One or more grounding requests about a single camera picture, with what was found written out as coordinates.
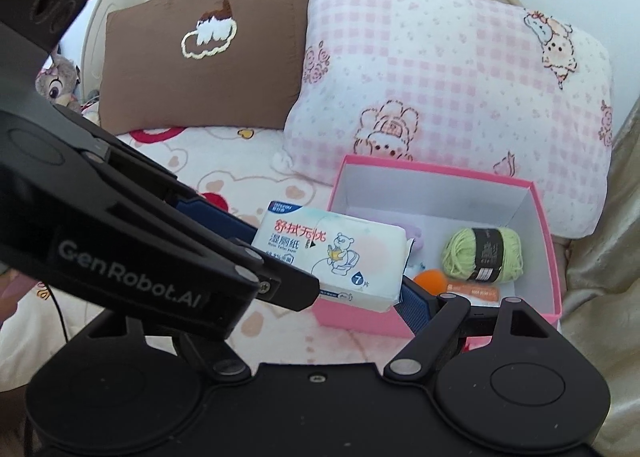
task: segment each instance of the bed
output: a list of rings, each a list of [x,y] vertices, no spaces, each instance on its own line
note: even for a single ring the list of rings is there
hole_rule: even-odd
[[[106,17],[120,8],[146,0],[97,0],[88,23],[82,50],[82,94],[85,100],[100,87],[104,62]],[[497,0],[520,5],[519,0]],[[121,140],[172,170],[185,184],[196,188],[209,201],[246,222],[258,225],[268,202],[284,199],[324,208],[330,186],[293,173],[279,156],[280,130],[207,127],[170,128],[127,133]],[[557,243],[561,275],[566,267],[564,246]],[[56,292],[69,334],[78,332],[99,308],[62,292]],[[20,335],[26,324],[33,347]],[[0,339],[0,391],[20,387],[63,344],[52,300],[36,288],[20,304],[18,313],[5,323]],[[149,339],[150,344],[171,350],[167,339]],[[275,363],[386,364],[406,344],[405,339],[377,337],[353,331],[323,328],[311,311],[292,313],[255,301],[229,339],[229,344],[255,370],[261,361]]]

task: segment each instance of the plush rabbit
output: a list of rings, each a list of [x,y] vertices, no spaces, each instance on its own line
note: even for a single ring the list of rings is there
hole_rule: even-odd
[[[56,52],[51,53],[51,59],[53,65],[40,71],[36,77],[36,90],[51,103],[63,104],[80,112],[80,103],[74,96],[74,90],[79,83],[75,65]]]

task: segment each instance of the pink box rim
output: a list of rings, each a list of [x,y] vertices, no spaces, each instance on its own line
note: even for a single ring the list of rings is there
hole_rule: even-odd
[[[329,204],[327,204],[327,210],[331,210],[334,204],[335,191],[338,187],[338,181],[340,180],[340,176],[344,168],[348,164],[359,165],[359,166],[378,166],[383,168],[397,168],[402,170],[412,170],[419,172],[432,172],[439,173],[442,175],[452,175],[457,177],[466,177],[469,179],[479,179],[489,182],[495,182],[498,184],[506,184],[510,186],[519,186],[521,188],[527,188],[531,192],[533,197],[533,202],[536,207],[536,211],[538,213],[538,221],[540,222],[540,227],[542,228],[542,235],[545,239],[545,250],[546,250],[546,263],[549,268],[549,273],[551,275],[551,287],[553,289],[554,294],[554,312],[553,313],[542,313],[541,316],[551,323],[551,325],[555,325],[558,323],[560,316],[562,314],[562,297],[560,294],[560,277],[558,275],[558,265],[556,264],[556,255],[554,252],[553,240],[551,239],[551,233],[549,231],[549,227],[546,222],[545,209],[542,206],[542,201],[540,200],[540,195],[538,190],[536,189],[536,185],[532,181],[526,181],[524,179],[517,179],[515,177],[507,177],[506,175],[497,175],[494,173],[486,173],[479,172],[475,170],[469,170],[466,168],[457,168],[454,166],[441,166],[438,164],[430,164],[425,162],[414,162],[407,161],[401,159],[379,159],[376,157],[370,157],[367,155],[356,155],[356,154],[348,154],[344,156],[342,160],[342,165],[340,166],[340,171],[335,179],[334,188],[331,191],[331,196],[329,198]]]

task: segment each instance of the plush toy eye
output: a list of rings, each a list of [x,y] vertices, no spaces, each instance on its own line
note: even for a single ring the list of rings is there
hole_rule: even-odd
[[[55,100],[62,91],[62,83],[59,80],[53,80],[49,84],[49,98]]]

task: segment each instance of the purple object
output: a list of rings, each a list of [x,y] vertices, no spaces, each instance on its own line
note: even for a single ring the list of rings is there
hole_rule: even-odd
[[[402,228],[404,230],[404,233],[406,234],[407,240],[414,240],[414,246],[411,249],[412,253],[414,253],[415,251],[420,251],[422,249],[422,246],[424,246],[424,240],[422,239],[422,230],[420,228],[412,226],[410,224],[398,224],[397,222],[392,225]]]

